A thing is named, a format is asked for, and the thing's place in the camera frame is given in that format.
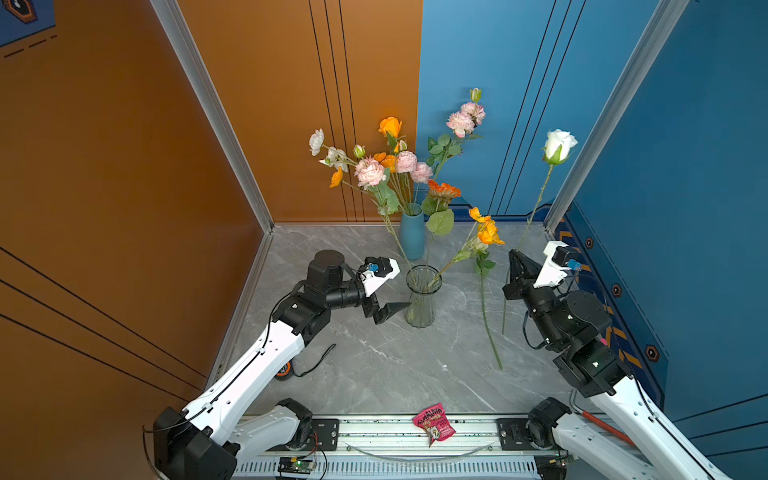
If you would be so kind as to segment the white flower stem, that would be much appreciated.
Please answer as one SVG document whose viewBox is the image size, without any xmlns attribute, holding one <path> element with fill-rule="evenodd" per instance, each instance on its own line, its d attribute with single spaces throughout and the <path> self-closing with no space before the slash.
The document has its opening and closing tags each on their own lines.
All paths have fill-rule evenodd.
<svg viewBox="0 0 768 480">
<path fill-rule="evenodd" d="M 364 157 L 364 149 L 356 145 L 353 156 L 349 157 L 343 150 L 325 144 L 325 133 L 322 129 L 316 129 L 309 137 L 309 149 L 311 155 L 319 157 L 322 152 L 325 157 L 319 162 L 334 170 L 330 187 L 339 187 L 344 181 L 346 173 L 352 173 L 357 180 L 357 188 L 366 191 L 383 184 L 386 180 L 386 169 L 373 157 Z"/>
</svg>

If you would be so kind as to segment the teal cylindrical vase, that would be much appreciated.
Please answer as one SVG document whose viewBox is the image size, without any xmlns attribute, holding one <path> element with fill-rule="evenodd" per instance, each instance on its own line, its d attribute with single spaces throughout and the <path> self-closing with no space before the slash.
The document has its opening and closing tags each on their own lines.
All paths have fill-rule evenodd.
<svg viewBox="0 0 768 480">
<path fill-rule="evenodd" d="M 411 203 L 402 213 L 399 227 L 399 242 L 409 261 L 420 259 L 425 251 L 425 221 L 419 203 Z"/>
</svg>

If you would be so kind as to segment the yellow rose stem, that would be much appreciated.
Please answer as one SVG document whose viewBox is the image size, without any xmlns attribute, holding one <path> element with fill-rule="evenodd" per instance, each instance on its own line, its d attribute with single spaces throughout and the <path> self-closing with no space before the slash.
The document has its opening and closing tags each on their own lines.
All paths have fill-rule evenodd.
<svg viewBox="0 0 768 480">
<path fill-rule="evenodd" d="M 411 181 L 407 173 L 398 170 L 398 155 L 407 149 L 405 138 L 401 136 L 402 124 L 401 120 L 393 116 L 380 121 L 378 132 L 383 135 L 387 150 L 385 153 L 376 154 L 374 158 L 390 170 L 390 187 L 398 195 L 404 210 L 409 213 L 409 204 L 413 199 Z"/>
</svg>

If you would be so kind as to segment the cream pink rose stem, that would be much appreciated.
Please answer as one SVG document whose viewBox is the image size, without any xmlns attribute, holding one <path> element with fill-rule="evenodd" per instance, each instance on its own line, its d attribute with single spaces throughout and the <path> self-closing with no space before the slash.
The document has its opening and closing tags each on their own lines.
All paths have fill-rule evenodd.
<svg viewBox="0 0 768 480">
<path fill-rule="evenodd" d="M 400 214 L 405 219 L 416 214 L 411 173 L 418 164 L 417 157 L 408 150 L 397 154 L 368 155 L 362 145 L 355 145 L 351 162 L 357 188 L 374 202 L 388 232 L 396 238 L 406 265 L 412 267 L 404 243 L 395 232 L 392 216 Z"/>
</svg>

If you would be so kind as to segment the pink rose spray stem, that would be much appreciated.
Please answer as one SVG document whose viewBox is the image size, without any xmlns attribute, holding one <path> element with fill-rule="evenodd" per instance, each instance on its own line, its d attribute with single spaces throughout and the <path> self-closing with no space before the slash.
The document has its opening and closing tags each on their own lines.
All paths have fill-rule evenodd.
<svg viewBox="0 0 768 480">
<path fill-rule="evenodd" d="M 464 152 L 464 144 L 470 140 L 480 139 L 476 130 L 486 118 L 484 106 L 481 104 L 483 90 L 475 87 L 470 90 L 469 100 L 452 112 L 447 120 L 449 132 L 437 138 L 427 139 L 427 165 L 432 169 L 431 180 L 436 182 L 446 163 Z"/>
</svg>

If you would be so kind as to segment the orange gerbera stem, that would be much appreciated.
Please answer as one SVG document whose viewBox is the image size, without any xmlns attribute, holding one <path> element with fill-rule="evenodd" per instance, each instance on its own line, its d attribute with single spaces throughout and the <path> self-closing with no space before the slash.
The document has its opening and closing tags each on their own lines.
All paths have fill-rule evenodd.
<svg viewBox="0 0 768 480">
<path fill-rule="evenodd" d="M 432 246 L 436 237 L 448 235 L 455 222 L 455 214 L 451 209 L 451 203 L 461 196 L 461 190 L 448 183 L 438 183 L 429 180 L 428 192 L 422 203 L 422 210 L 428 216 L 426 228 L 429 232 L 425 262 L 430 260 Z"/>
</svg>

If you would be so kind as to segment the clear glass vase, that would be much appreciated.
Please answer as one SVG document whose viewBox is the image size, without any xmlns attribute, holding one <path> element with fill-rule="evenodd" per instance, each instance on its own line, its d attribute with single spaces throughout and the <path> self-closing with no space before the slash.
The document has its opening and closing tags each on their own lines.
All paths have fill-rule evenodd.
<svg viewBox="0 0 768 480">
<path fill-rule="evenodd" d="M 435 295 L 442 287 L 442 276 L 430 265 L 416 265 L 407 272 L 406 284 L 410 290 L 406 322 L 415 328 L 429 327 L 435 320 Z"/>
</svg>

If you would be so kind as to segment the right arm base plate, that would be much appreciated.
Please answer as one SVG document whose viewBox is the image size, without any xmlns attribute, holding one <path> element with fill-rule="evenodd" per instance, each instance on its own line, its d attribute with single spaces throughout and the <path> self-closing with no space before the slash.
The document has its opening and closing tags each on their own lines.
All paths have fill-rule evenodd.
<svg viewBox="0 0 768 480">
<path fill-rule="evenodd" d="M 503 451 L 576 452 L 583 442 L 584 424 L 574 414 L 558 419 L 544 417 L 501 418 L 496 421 Z"/>
</svg>

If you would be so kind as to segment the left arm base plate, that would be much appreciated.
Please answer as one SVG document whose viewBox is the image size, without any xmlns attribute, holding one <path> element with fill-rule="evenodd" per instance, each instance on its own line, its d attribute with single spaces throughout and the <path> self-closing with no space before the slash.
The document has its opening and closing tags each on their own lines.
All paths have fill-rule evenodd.
<svg viewBox="0 0 768 480">
<path fill-rule="evenodd" d="M 313 418 L 309 423 L 302 421 L 297 432 L 287 444 L 277 445 L 268 452 L 300 451 L 309 452 L 319 447 L 325 452 L 337 450 L 340 422 L 335 418 Z"/>
</svg>

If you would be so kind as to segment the yellow poppy flower stem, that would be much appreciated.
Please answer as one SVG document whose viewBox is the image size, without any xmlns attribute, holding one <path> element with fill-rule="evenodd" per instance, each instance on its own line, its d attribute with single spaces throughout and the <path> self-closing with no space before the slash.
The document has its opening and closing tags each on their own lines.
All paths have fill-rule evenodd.
<svg viewBox="0 0 768 480">
<path fill-rule="evenodd" d="M 490 215 L 483 215 L 477 207 L 468 210 L 470 218 L 474 221 L 463 245 L 453 258 L 438 272 L 442 276 L 453 265 L 471 258 L 479 258 L 480 266 L 484 265 L 488 257 L 488 249 L 494 245 L 504 245 L 499 228 Z"/>
</svg>

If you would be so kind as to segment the orange yellow small flower stem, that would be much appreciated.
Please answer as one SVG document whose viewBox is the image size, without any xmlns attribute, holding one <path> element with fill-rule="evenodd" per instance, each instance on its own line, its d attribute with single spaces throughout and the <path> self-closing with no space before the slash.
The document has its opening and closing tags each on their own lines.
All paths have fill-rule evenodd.
<svg viewBox="0 0 768 480">
<path fill-rule="evenodd" d="M 331 188 L 342 183 L 367 195 L 376 205 L 382 216 L 392 215 L 401 210 L 402 203 L 393 187 L 389 185 L 392 169 L 386 167 L 374 157 L 353 160 L 343 151 L 330 149 L 320 164 L 335 170 L 331 178 Z"/>
</svg>

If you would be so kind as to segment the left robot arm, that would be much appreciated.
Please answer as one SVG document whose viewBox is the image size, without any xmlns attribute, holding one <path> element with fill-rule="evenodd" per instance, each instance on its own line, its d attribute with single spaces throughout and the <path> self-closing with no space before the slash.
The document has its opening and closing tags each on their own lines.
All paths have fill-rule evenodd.
<svg viewBox="0 0 768 480">
<path fill-rule="evenodd" d="M 252 420 L 243 417 L 268 384 L 330 323 L 333 311 L 361 308 L 382 324 L 407 303 L 380 305 L 377 290 L 400 273 L 398 262 L 368 257 L 351 268 L 342 253 L 321 250 L 307 274 L 273 307 L 263 332 L 211 386 L 184 408 L 162 411 L 142 442 L 159 479 L 229 479 L 239 462 L 275 447 L 316 450 L 312 412 L 291 398 Z"/>
</svg>

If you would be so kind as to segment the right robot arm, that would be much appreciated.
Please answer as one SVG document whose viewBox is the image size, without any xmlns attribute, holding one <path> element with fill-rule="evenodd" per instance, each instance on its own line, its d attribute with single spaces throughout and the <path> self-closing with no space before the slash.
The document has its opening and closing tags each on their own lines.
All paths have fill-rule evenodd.
<svg viewBox="0 0 768 480">
<path fill-rule="evenodd" d="M 579 252 L 550 241 L 544 254 L 544 262 L 537 263 L 510 250 L 504 296 L 524 302 L 524 320 L 534 323 L 542 337 L 537 347 L 555 353 L 561 376 L 611 421 L 547 398 L 528 414 L 530 444 L 564 450 L 609 479 L 725 478 L 608 345 L 603 333 L 611 319 L 598 297 L 582 290 L 558 292 L 569 272 L 580 269 Z"/>
</svg>

